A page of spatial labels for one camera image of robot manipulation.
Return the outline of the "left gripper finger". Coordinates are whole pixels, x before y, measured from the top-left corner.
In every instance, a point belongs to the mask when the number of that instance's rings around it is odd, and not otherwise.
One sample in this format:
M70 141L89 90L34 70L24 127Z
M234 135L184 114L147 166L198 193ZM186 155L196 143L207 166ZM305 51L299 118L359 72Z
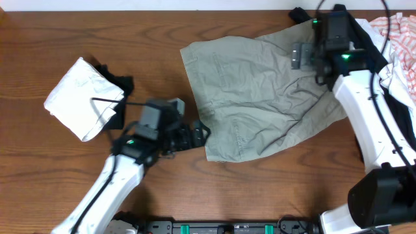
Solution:
M196 128L192 130L192 145L194 148L205 145L208 138L208 130L203 128Z
M193 122L193 128L194 128L194 131L199 132L199 134L202 134L202 135L211 134L211 130L201 120L195 120Z

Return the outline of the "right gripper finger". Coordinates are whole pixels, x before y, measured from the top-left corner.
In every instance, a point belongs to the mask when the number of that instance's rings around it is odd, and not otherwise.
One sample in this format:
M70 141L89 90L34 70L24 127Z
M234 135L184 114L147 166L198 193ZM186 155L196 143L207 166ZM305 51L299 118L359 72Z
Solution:
M300 69L302 71L313 71L313 44L302 43L300 48Z
M292 45L292 54L291 54L291 68L293 70L300 69L300 55L301 55L301 43L294 43Z

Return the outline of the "khaki green shorts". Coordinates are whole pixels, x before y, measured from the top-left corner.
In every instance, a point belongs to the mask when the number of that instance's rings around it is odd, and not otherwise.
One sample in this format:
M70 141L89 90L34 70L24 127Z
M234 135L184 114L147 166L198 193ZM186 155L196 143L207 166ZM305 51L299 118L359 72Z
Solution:
M291 67L292 45L313 39L307 21L254 39L227 36L181 50L200 120L211 130L208 161L268 157L346 117L314 72Z

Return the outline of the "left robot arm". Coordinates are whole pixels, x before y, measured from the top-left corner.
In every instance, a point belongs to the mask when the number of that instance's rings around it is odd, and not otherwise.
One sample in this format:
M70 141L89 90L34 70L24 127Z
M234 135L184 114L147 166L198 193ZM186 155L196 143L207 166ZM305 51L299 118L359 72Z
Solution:
M205 145L211 130L196 120L173 129L131 122L114 140L111 154L85 197L52 233L104 233L119 207L159 159Z

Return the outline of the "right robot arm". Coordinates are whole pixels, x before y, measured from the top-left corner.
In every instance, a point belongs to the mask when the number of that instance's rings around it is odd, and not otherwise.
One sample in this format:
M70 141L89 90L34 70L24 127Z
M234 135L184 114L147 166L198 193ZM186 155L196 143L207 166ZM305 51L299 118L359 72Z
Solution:
M333 92L355 132L365 177L348 201L320 216L322 233L381 233L415 221L415 148L399 127L381 85L399 66L387 35L358 23L347 12L319 14L315 39L292 47L292 67L316 71Z

